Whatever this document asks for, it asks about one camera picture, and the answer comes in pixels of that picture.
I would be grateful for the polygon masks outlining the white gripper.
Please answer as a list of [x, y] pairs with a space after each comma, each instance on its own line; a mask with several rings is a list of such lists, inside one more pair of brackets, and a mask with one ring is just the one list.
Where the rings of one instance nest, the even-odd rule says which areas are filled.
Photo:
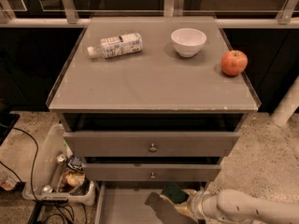
[[187, 202], [173, 203], [163, 194], [161, 194], [160, 197], [170, 203], [178, 213], [190, 218], [195, 223], [198, 223], [198, 219], [207, 220], [207, 216], [204, 213], [204, 201], [209, 198], [211, 194], [208, 191], [196, 191], [194, 189], [185, 189], [185, 192], [189, 195], [189, 206]]

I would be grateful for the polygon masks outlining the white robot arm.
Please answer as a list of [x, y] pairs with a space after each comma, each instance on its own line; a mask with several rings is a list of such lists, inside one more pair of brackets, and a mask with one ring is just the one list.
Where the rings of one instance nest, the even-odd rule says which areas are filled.
[[299, 224], [299, 205], [258, 199], [224, 189], [218, 194], [193, 189], [164, 189], [160, 197], [193, 220], [216, 219], [224, 224]]

